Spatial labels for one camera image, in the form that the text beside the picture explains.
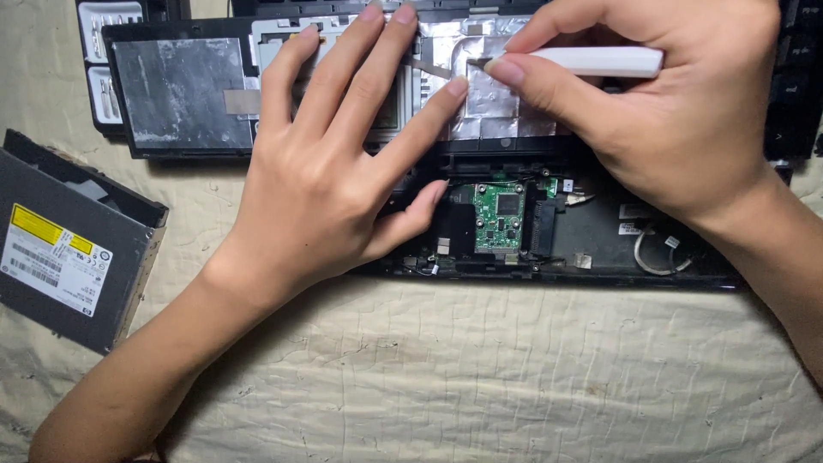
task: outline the right hand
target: right hand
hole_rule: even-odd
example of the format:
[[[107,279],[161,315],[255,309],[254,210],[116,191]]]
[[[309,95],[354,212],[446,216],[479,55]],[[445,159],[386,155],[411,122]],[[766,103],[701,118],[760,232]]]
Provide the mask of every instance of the right hand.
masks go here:
[[[694,226],[775,177],[763,137],[779,19],[776,0],[553,0],[486,71],[574,130],[626,188]],[[608,95],[525,54],[598,23],[662,49],[659,77]]]

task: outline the yellow warning label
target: yellow warning label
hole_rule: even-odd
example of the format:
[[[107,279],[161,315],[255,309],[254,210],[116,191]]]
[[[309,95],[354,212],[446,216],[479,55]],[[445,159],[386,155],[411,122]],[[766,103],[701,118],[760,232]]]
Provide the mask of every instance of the yellow warning label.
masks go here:
[[[63,227],[60,227],[58,224],[37,213],[31,212],[29,209],[17,203],[14,204],[14,208],[12,209],[12,225],[26,230],[52,246],[57,243],[57,239],[60,237],[60,234],[63,233]],[[91,241],[80,238],[77,235],[72,238],[72,242],[68,245],[87,255],[91,254],[91,247],[93,246]]]

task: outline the forearm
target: forearm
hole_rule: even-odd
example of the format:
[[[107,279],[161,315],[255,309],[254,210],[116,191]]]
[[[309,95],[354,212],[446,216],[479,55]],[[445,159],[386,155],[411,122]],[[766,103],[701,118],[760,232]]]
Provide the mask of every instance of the forearm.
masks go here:
[[[145,451],[197,376],[272,309],[227,292],[206,270],[60,402],[30,461],[121,461]],[[282,301],[291,295],[282,291]]]
[[[695,228],[772,309],[823,385],[823,220],[769,171],[722,217]]]

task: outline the white sticker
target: white sticker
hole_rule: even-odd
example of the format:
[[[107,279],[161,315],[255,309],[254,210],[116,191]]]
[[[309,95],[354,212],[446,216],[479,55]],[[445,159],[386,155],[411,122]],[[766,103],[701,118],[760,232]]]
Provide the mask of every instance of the white sticker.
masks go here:
[[[27,228],[15,225],[14,217],[23,214],[26,218],[41,222],[19,222]],[[61,240],[66,240],[64,230],[15,204],[15,213],[12,215],[12,223],[9,224],[6,244],[0,257],[0,271],[92,317],[113,255],[110,251],[78,237],[81,241],[79,247],[84,250],[79,250],[75,246],[65,246],[66,249],[57,257],[53,251],[60,245]],[[51,236],[55,245],[34,233],[46,238]],[[74,239],[74,234],[70,231],[68,233]]]
[[[635,228],[634,223],[621,223],[620,229],[617,231],[619,235],[639,235],[643,231]]]
[[[679,245],[680,245],[680,240],[678,240],[678,239],[677,239],[677,238],[675,238],[674,236],[669,236],[669,237],[666,239],[666,246],[669,246],[669,247],[671,247],[672,249],[677,249],[677,247],[678,247]]]
[[[652,209],[646,204],[621,204],[620,220],[627,218],[650,218]]]
[[[60,259],[63,257],[63,253],[66,252],[68,245],[74,239],[74,233],[71,233],[69,230],[63,228],[63,231],[60,232],[60,237],[58,237],[57,242],[54,243],[54,247],[52,247],[51,255]]]

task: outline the white pry tool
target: white pry tool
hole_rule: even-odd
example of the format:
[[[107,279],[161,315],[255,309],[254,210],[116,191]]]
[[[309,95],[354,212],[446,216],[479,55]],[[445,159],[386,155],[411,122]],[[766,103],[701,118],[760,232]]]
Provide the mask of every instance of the white pry tool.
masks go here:
[[[656,77],[663,67],[663,51],[646,47],[545,48],[532,56],[549,59],[578,76]],[[467,62],[483,67],[492,58],[470,58]]]

